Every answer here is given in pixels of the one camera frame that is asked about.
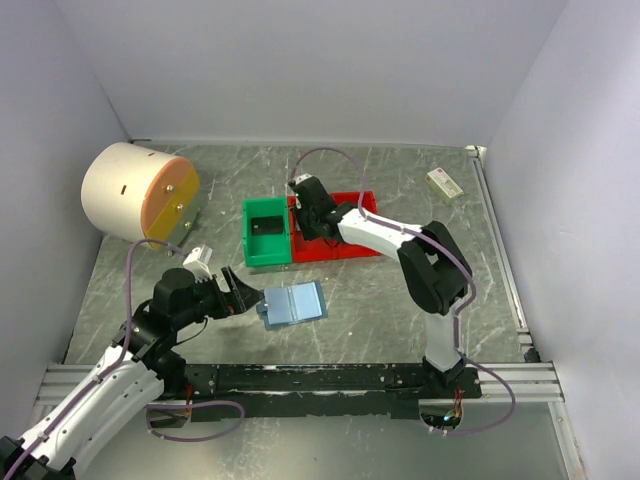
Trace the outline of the red plastic bin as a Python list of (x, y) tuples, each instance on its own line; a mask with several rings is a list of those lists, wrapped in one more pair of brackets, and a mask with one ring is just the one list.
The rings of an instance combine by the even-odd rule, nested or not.
[[(332, 198), (338, 205), (343, 203), (357, 204), (359, 197), (360, 193), (357, 191), (332, 193)], [(367, 190), (364, 192), (362, 206), (374, 214), (377, 213), (376, 198), (372, 191)], [(359, 244), (341, 243), (336, 245), (334, 250), (335, 258), (338, 260), (379, 256), (378, 252)]]
[(304, 239), (293, 212), (295, 207), (294, 196), (287, 197), (287, 207), (292, 261), (294, 263), (309, 263), (338, 260), (338, 249), (336, 245), (331, 245), (322, 238), (311, 241)]

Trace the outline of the blue card holder wallet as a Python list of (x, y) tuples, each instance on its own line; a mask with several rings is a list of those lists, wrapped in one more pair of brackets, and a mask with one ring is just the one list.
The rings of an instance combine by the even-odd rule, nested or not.
[(279, 329), (328, 317), (321, 283), (305, 282), (266, 288), (256, 306), (267, 330)]

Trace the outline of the green plastic bin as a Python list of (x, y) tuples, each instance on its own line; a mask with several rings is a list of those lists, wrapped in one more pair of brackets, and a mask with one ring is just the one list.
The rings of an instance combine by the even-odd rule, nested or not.
[[(281, 235), (253, 236), (250, 222), (253, 217), (282, 215), (285, 232)], [(287, 198), (247, 198), (243, 201), (243, 247), (248, 267), (285, 265), (292, 262)]]

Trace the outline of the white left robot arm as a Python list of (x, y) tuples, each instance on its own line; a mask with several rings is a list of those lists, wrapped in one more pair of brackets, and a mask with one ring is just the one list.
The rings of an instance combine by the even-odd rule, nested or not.
[(157, 399), (173, 399), (187, 385), (186, 362), (175, 352), (179, 332), (208, 320), (242, 314), (261, 291), (229, 267), (221, 290), (212, 277), (184, 268), (164, 272), (150, 299), (120, 327), (91, 372), (43, 420), (20, 438), (1, 440), (5, 479), (72, 479), (80, 448), (106, 427), (128, 421)]

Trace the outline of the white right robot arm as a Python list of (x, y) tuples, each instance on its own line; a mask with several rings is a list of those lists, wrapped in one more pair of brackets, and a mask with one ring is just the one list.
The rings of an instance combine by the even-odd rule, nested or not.
[(356, 245), (396, 261), (414, 303), (427, 313), (426, 390), (443, 398), (455, 390), (465, 360), (459, 314), (475, 295), (468, 262), (444, 224), (406, 224), (379, 216), (360, 202), (337, 203), (321, 181), (304, 174), (288, 186), (291, 208), (306, 240)]

